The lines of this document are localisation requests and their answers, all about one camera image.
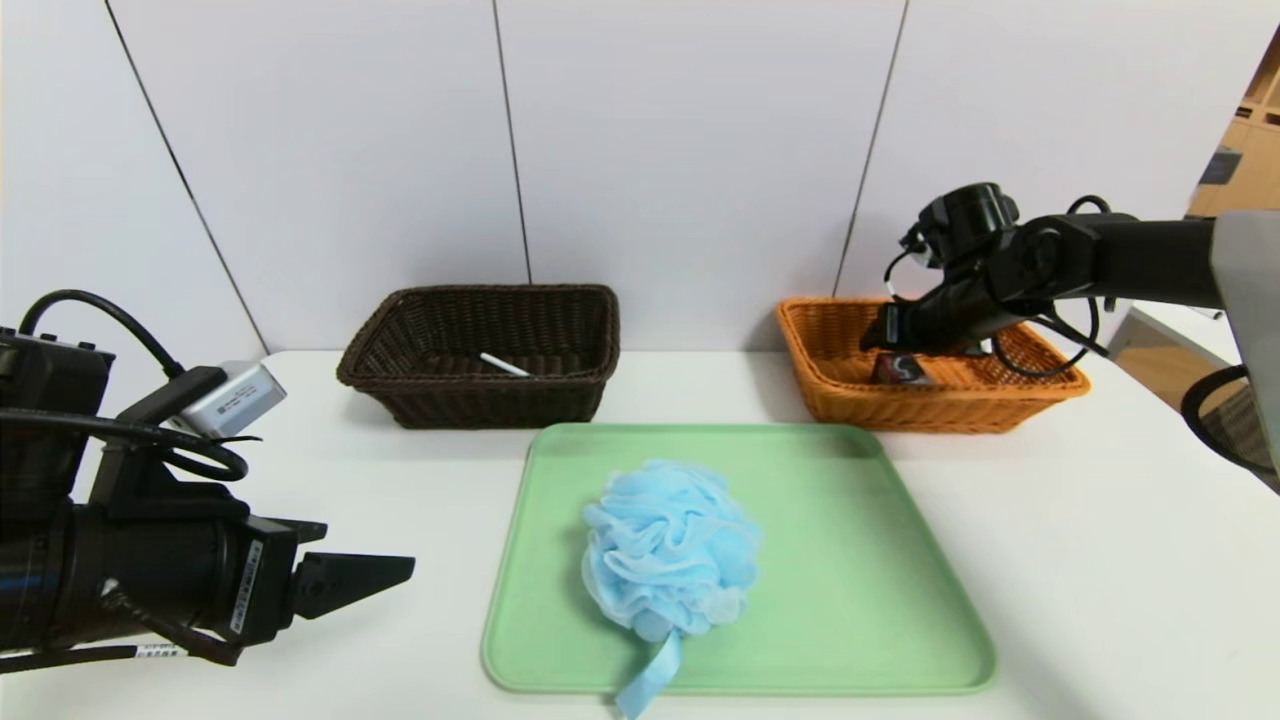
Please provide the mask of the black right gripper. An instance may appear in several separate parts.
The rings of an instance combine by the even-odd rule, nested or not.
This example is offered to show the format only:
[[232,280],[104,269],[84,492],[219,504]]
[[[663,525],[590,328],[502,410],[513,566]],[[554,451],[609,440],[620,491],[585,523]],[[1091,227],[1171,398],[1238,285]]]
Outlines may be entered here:
[[995,292],[983,275],[945,281],[916,300],[886,304],[863,332],[863,352],[970,352],[995,333]]

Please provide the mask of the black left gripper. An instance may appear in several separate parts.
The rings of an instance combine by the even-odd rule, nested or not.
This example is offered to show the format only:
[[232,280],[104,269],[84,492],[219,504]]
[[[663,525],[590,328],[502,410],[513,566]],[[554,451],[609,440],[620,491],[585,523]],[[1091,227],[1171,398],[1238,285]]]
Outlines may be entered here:
[[229,643],[274,639],[292,614],[314,620],[406,583],[416,559],[306,553],[326,524],[261,518],[238,500],[77,503],[65,516],[61,643],[148,633],[124,609],[108,609],[109,580],[136,607]]

